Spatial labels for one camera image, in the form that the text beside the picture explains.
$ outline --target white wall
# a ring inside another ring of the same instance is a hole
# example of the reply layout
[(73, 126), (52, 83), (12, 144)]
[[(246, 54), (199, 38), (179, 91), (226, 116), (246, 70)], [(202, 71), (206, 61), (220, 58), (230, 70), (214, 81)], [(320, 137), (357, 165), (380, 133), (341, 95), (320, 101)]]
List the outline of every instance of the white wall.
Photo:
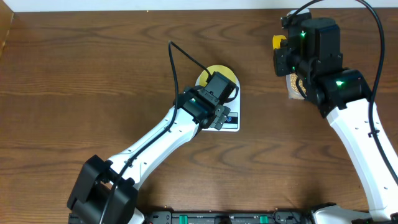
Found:
[[(4, 0), (14, 12), (298, 8), (309, 0)], [(368, 0), (398, 7), (398, 0)], [(313, 7), (361, 7), (354, 0), (326, 0)]]

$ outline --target white arm segment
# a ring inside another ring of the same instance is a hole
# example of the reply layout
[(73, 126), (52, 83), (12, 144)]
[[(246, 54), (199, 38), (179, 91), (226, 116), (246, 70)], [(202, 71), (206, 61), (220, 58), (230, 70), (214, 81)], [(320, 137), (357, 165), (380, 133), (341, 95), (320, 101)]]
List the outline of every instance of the white arm segment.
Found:
[[(353, 161), (356, 172), (361, 179), (369, 212), (374, 221), (390, 220), (390, 215), (398, 212), (398, 186), (385, 165), (373, 137), (368, 123), (369, 103), (366, 99), (347, 103), (347, 109), (335, 108), (327, 116), (330, 126), (343, 141), (348, 154)], [(398, 173), (398, 157), (384, 132), (376, 105), (373, 108), (375, 127), (382, 148)]]
[[(170, 123), (174, 112), (174, 107), (169, 110), (166, 117), (144, 137), (135, 144), (128, 147), (123, 152), (109, 158), (113, 162), (111, 168), (119, 173), (125, 161), (132, 157), (142, 146), (158, 135)], [(157, 141), (151, 144), (142, 152), (132, 166), (127, 168), (123, 174), (123, 179), (132, 178), (135, 181), (134, 187), (139, 190), (142, 183), (149, 174), (169, 156), (176, 148), (190, 141), (195, 137), (199, 124), (193, 122), (193, 116), (184, 109), (178, 109), (177, 116), (170, 131), (163, 134)]]

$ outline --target green led light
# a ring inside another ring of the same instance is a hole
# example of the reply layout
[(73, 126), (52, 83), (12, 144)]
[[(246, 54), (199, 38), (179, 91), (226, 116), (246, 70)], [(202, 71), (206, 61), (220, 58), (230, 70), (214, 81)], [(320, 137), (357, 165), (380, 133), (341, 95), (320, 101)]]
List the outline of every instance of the green led light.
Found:
[(344, 84), (344, 82), (342, 81), (336, 81), (337, 86), (341, 86), (342, 84)]

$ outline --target wooden table surface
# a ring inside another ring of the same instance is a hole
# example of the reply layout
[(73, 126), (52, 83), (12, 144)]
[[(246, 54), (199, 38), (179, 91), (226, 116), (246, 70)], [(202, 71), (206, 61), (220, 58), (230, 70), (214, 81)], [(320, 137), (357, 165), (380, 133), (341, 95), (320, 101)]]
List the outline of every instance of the wooden table surface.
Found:
[[(173, 40), (241, 82), (241, 130), (201, 132), (145, 181), (139, 208), (264, 211), (336, 202), (366, 210), (340, 139), (315, 106), (287, 98), (272, 36), (289, 10), (18, 13), (0, 61), (0, 222), (66, 223), (82, 164), (136, 142), (172, 106)], [(398, 149), (398, 9), (377, 10), (386, 60), (376, 103)], [(317, 9), (341, 29), (344, 66), (373, 85), (379, 34), (365, 9)], [(201, 72), (174, 51), (179, 85)]]

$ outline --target yellow disc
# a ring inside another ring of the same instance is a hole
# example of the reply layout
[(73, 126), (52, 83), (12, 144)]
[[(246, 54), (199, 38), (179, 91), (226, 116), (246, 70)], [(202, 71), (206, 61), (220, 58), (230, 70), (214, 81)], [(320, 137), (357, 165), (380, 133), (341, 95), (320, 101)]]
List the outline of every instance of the yellow disc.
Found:
[(286, 37), (284, 35), (275, 35), (272, 38), (272, 45), (274, 46), (274, 49), (279, 49), (280, 48), (280, 42), (282, 40), (286, 40)]
[[(225, 67), (224, 65), (212, 65), (212, 66), (208, 67), (207, 70), (209, 70), (209, 72), (211, 74), (213, 74), (213, 72), (220, 72), (221, 74), (223, 74), (225, 77), (227, 77), (229, 80), (231, 80), (232, 82), (234, 82), (236, 84), (235, 74), (232, 72), (231, 69), (229, 69), (228, 67)], [(207, 74), (206, 71), (203, 71), (199, 76), (199, 85), (205, 87), (207, 85), (206, 80), (207, 80), (208, 76), (209, 76), (209, 74)]]

